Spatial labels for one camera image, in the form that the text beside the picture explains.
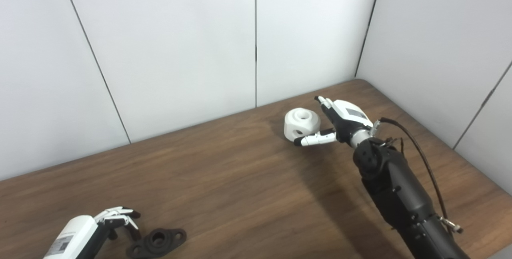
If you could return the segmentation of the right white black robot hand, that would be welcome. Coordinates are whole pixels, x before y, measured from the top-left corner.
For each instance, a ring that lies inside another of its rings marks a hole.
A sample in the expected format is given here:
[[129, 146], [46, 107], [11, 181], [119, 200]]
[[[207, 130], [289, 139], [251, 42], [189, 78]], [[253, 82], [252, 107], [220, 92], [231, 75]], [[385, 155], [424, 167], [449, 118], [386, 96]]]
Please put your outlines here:
[[333, 142], [346, 143], [353, 149], [363, 141], [374, 137], [373, 122], [364, 111], [355, 104], [344, 100], [332, 101], [329, 98], [316, 96], [314, 98], [321, 107], [324, 115], [333, 125], [332, 129], [318, 131], [312, 135], [294, 139], [295, 146], [312, 146]]

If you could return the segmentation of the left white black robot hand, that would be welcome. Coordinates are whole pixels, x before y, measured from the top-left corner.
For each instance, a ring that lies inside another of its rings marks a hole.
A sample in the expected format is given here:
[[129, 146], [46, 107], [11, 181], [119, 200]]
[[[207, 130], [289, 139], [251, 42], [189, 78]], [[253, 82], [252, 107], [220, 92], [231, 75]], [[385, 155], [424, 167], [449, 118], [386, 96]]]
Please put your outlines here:
[[93, 259], [107, 240], [118, 238], [117, 228], [126, 228], [132, 241], [142, 238], [135, 219], [141, 214], [132, 208], [118, 206], [96, 216], [72, 218], [44, 255], [46, 259]]

